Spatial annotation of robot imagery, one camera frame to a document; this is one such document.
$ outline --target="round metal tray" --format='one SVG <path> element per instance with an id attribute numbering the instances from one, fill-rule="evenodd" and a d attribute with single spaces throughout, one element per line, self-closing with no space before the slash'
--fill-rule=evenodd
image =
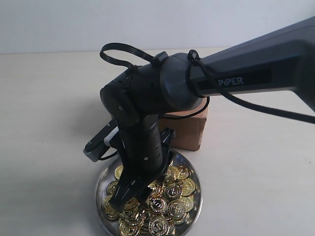
<path id="1" fill-rule="evenodd" d="M 202 206 L 202 192 L 199 182 L 199 176 L 192 166 L 192 164 L 180 153 L 173 151 L 173 166 L 186 165 L 191 170 L 190 178 L 192 178 L 196 184 L 196 191 L 194 193 L 194 208 L 189 212 L 189 218 L 186 223 L 176 226 L 175 236 L 183 236 L 192 228 L 196 222 Z M 110 236 L 119 236 L 118 232 L 118 221 L 110 221 L 106 219 L 102 213 L 102 200 L 106 197 L 106 187 L 107 185 L 115 180 L 114 171 L 119 166 L 122 165 L 120 157 L 117 157 L 109 166 L 101 173 L 95 189 L 95 201 L 96 201 L 96 211 L 99 216 L 99 221 L 105 231 Z"/>

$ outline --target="wall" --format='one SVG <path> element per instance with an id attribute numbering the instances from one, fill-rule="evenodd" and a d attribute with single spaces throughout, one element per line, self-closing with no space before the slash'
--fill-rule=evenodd
<path id="1" fill-rule="evenodd" d="M 232 46 L 314 10 L 314 0 L 0 0 L 0 53 Z"/>

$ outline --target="piper logo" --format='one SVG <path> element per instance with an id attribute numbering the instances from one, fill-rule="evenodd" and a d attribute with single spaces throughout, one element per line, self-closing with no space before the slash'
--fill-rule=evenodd
<path id="1" fill-rule="evenodd" d="M 228 78 L 228 79 L 220 79 L 218 80 L 218 84 L 221 87 L 230 87 L 233 85 L 243 85 L 243 78 L 242 77 L 235 77 L 235 78 Z"/>

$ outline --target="coin pile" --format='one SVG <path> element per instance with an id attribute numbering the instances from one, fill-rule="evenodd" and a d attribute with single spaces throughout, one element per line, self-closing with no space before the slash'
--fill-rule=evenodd
<path id="1" fill-rule="evenodd" d="M 118 220 L 121 236 L 168 236 L 175 235 L 176 226 L 183 224 L 194 207 L 195 182 L 190 178 L 187 166 L 170 165 L 164 182 L 153 181 L 148 187 L 152 192 L 148 206 L 144 207 L 135 199 L 129 200 L 124 212 L 115 211 L 109 200 L 115 192 L 123 166 L 116 168 L 117 180 L 108 184 L 107 197 L 102 201 L 103 214 L 108 220 Z"/>

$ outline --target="brown box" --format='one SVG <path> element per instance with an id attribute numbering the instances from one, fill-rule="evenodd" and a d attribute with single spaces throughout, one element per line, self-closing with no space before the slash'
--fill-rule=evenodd
<path id="1" fill-rule="evenodd" d="M 168 113 L 171 116 L 186 116 L 200 110 L 206 103 L 206 99 L 203 99 L 199 107 L 192 111 L 186 112 L 174 112 Z M 176 138 L 171 142 L 173 148 L 180 148 L 186 150 L 196 151 L 200 148 L 203 129 L 207 121 L 208 108 L 203 112 L 195 115 L 194 117 L 172 120 L 172 119 L 160 119 L 159 129 L 162 131 L 164 128 L 170 128 L 175 130 Z"/>

